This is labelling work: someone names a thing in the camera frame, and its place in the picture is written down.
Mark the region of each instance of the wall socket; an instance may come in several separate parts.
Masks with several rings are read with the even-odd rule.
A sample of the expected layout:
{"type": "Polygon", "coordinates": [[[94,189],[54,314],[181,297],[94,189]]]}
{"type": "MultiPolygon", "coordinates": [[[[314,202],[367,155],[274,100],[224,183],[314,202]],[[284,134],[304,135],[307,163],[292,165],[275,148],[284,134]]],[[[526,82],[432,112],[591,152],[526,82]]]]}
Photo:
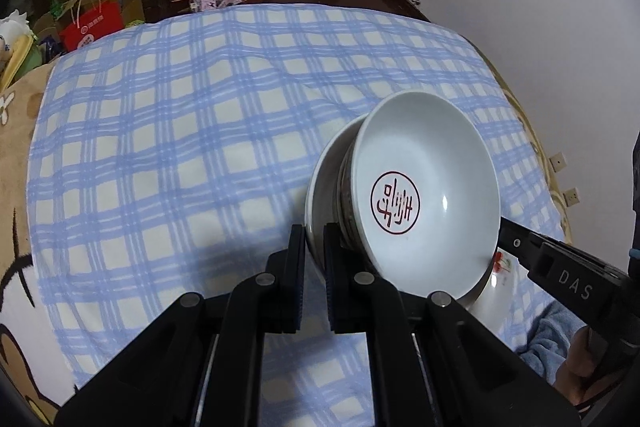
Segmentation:
{"type": "Polygon", "coordinates": [[[573,204],[580,203],[580,196],[578,195],[577,188],[569,188],[565,190],[562,195],[564,196],[564,202],[566,206],[572,206],[573,204]]]}
{"type": "Polygon", "coordinates": [[[551,156],[551,158],[549,158],[549,161],[551,162],[551,168],[554,170],[554,172],[560,172],[566,167],[566,158],[564,158],[564,154],[562,154],[561,152],[551,156]]]}

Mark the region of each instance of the red paper bag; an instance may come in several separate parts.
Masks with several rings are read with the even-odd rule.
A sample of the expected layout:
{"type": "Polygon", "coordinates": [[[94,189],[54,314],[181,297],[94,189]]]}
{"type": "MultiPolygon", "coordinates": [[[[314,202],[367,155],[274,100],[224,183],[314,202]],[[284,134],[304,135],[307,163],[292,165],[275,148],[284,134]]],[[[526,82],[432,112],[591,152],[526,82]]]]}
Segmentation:
{"type": "Polygon", "coordinates": [[[98,0],[98,6],[94,5],[82,15],[79,13],[80,3],[78,3],[76,19],[73,20],[72,9],[73,22],[60,32],[62,41],[70,52],[124,28],[120,6],[116,2],[98,0]]]}

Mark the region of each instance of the bed sheet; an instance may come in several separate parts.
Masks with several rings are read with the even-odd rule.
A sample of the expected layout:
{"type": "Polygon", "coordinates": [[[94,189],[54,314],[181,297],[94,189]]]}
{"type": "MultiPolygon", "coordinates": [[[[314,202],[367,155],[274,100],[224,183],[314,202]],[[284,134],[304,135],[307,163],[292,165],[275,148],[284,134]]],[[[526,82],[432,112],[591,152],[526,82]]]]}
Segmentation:
{"type": "MultiPolygon", "coordinates": [[[[504,216],[562,238],[533,149],[475,49],[370,10],[258,5],[102,38],[52,72],[28,167],[38,288],[78,386],[185,291],[264,269],[303,220],[324,145],[389,93],[454,103],[492,155],[504,216]]],[[[372,425],[366,341],[332,335],[308,258],[303,328],[265,342],[263,425],[372,425]]],[[[518,272],[513,349],[551,297],[518,272]]]]}

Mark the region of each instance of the white wall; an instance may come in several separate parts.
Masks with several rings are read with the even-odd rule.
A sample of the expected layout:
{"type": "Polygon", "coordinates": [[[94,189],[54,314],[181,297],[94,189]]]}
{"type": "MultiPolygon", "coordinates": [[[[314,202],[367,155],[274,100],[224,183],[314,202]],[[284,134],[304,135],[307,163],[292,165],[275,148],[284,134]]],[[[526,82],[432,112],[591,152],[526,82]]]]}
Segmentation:
{"type": "Polygon", "coordinates": [[[579,248],[626,267],[631,153],[640,130],[640,0],[421,0],[475,42],[523,104],[562,189],[579,248]]]}

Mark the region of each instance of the human hand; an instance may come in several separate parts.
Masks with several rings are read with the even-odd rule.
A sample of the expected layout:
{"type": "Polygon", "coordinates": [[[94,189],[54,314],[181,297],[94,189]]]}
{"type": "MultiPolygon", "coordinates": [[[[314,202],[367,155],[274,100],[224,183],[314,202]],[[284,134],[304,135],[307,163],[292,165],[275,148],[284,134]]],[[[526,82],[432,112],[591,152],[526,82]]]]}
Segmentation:
{"type": "Polygon", "coordinates": [[[588,389],[585,388],[585,380],[589,378],[596,369],[596,362],[593,360],[593,355],[589,352],[588,343],[589,327],[585,326],[575,333],[566,360],[558,368],[558,371],[556,371],[556,383],[554,387],[571,402],[572,405],[580,405],[606,390],[606,388],[616,382],[624,372],[624,370],[622,370],[607,375],[595,382],[588,389]]]}

